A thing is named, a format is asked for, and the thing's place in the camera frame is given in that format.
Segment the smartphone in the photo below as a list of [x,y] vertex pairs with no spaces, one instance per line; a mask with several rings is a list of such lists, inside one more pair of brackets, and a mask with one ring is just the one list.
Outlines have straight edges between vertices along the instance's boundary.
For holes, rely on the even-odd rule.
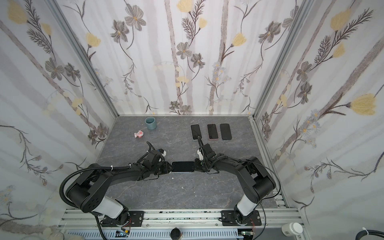
[[172,172],[194,172],[195,162],[172,162]]
[[209,139],[218,139],[216,124],[208,124],[207,129]]
[[220,132],[221,132],[221,138],[223,140],[231,140],[232,139],[231,128],[229,127],[228,123],[220,124]]
[[198,124],[191,125],[191,133],[192,133],[193,140],[197,140],[197,136],[200,136],[201,139],[203,139],[203,136],[201,135],[201,131],[200,131],[200,125]]

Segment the table surface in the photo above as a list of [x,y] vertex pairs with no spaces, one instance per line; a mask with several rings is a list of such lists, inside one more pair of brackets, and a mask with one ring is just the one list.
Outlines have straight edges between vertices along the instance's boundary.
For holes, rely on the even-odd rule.
[[[167,151],[166,161],[194,161],[199,144],[191,136],[190,125],[199,124],[203,142],[216,153],[234,158],[255,156],[260,151],[248,117],[155,116],[157,128],[148,130],[142,116],[121,116],[109,134],[97,161],[102,166],[125,166],[139,159],[149,141],[156,149]],[[228,123],[232,140],[222,140],[220,124]],[[216,124],[219,139],[208,140],[207,124]],[[143,137],[134,138],[142,130]],[[208,175],[202,172],[169,173],[157,180],[124,182],[111,186],[107,196],[118,199],[130,209],[209,209],[233,208],[243,196],[237,177],[228,172]],[[274,199],[263,201],[264,208],[276,208]]]

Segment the blue ceramic cup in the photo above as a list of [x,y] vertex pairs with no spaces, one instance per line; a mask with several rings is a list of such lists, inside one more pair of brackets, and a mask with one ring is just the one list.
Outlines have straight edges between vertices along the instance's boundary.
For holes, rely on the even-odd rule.
[[154,117],[148,117],[145,119],[145,124],[148,130],[153,130],[157,127],[156,119]]

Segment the pink and white figurine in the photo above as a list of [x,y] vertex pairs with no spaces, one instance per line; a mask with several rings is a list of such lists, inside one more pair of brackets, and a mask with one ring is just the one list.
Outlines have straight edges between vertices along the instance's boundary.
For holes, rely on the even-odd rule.
[[143,131],[140,130],[138,132],[135,132],[134,135],[135,135],[135,138],[137,138],[137,137],[142,137],[144,135],[144,133],[143,133]]

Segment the floral wallpaper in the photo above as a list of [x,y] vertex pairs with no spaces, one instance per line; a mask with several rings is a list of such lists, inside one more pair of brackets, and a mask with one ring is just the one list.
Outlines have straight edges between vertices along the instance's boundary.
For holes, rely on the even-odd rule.
[[315,1],[257,115],[286,200],[314,240],[384,227],[383,9]]
[[0,235],[46,239],[58,186],[96,161],[114,116],[44,1],[0,6]]
[[253,114],[300,0],[59,0],[120,114]]

